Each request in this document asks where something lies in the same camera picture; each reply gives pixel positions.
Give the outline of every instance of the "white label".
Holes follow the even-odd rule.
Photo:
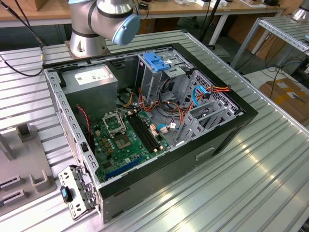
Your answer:
[[[294,93],[294,92],[289,92],[289,93],[287,93],[291,98],[295,98],[295,96],[297,96],[298,97],[298,95],[296,94],[296,93]]]
[[[87,72],[81,72],[75,75],[79,85],[88,84],[95,81],[101,81],[109,78],[104,69],[95,69]]]
[[[169,127],[171,127],[172,129],[175,129],[176,123],[171,123],[171,124],[169,125]]]
[[[288,88],[288,86],[287,86],[285,83],[283,83],[283,82],[279,82],[279,83],[277,83],[277,85],[278,85],[280,88]]]

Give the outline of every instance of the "red cable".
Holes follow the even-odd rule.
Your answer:
[[[90,132],[90,123],[89,123],[89,117],[88,115],[86,114],[86,112],[80,107],[80,106],[76,106],[82,113],[83,115],[85,116],[86,118],[86,121],[87,121],[87,127],[88,127],[88,134],[89,134],[89,143],[90,143],[90,138],[91,138],[91,132]]]

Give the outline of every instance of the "motherboard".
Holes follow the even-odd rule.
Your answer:
[[[96,171],[101,182],[170,149],[143,111],[111,113],[91,127],[94,134]]]

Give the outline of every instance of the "table leg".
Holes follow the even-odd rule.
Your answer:
[[[219,20],[219,22],[217,24],[216,29],[214,30],[214,33],[213,33],[213,35],[211,37],[211,41],[209,42],[209,45],[216,44],[217,39],[218,39],[218,37],[219,37],[219,35],[220,35],[221,31],[222,31],[222,28],[223,28],[223,26],[224,26],[224,24],[225,24],[225,22],[227,20],[227,17],[228,17],[228,14],[226,14],[226,15],[224,14],[224,15],[222,15],[220,17],[220,20]]]
[[[268,30],[265,30],[265,32],[261,36],[260,40],[256,43],[254,49],[252,50],[252,52],[251,52],[252,54],[255,54],[256,51],[260,49],[262,43],[266,40],[266,38],[268,37],[269,34],[270,34],[270,32]]]
[[[260,22],[260,19],[258,18],[256,20],[256,22],[254,23],[253,27],[251,28],[251,30],[249,31],[249,34],[247,35],[245,41],[242,43],[242,46],[240,47],[240,49],[237,52],[236,56],[234,57],[234,59],[233,59],[233,61],[231,63],[231,67],[232,68],[235,68],[236,65],[238,64],[239,59],[241,58],[241,56],[244,53],[244,51],[246,50],[249,42],[251,41],[251,39],[255,35],[255,33],[257,31],[257,28],[259,27],[259,22]]]
[[[276,14],[275,17],[279,17],[282,14],[283,10],[279,10]],[[261,36],[260,40],[256,43],[254,49],[252,50],[252,54],[256,53],[257,50],[260,49],[262,43],[264,42],[264,40],[267,38],[267,36],[269,35],[269,31],[265,30],[265,32],[263,33],[263,35]]]

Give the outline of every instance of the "yellow wire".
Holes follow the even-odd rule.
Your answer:
[[[127,104],[124,105],[124,107],[128,107],[129,105],[132,104],[133,94],[134,94],[134,93],[131,93],[130,100],[129,100],[129,102],[128,102]]]

